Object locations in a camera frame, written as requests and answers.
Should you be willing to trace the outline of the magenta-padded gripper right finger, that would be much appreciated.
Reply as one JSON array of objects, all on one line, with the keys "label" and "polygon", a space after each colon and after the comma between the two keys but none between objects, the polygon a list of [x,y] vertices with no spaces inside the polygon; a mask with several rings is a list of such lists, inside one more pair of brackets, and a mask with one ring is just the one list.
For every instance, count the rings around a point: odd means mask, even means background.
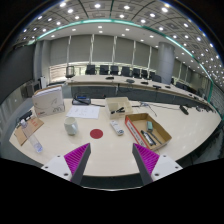
[{"label": "magenta-padded gripper right finger", "polygon": [[144,185],[152,183],[182,169],[182,167],[168,155],[158,155],[136,143],[133,144],[132,153],[136,160]]}]

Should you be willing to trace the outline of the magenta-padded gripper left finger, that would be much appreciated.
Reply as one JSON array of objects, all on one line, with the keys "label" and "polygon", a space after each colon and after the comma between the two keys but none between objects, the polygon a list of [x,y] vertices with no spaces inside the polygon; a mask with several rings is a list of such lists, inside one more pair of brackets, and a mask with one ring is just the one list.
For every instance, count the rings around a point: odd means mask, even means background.
[{"label": "magenta-padded gripper left finger", "polygon": [[42,169],[79,185],[91,154],[91,145],[84,144],[65,155],[58,155],[42,166]]}]

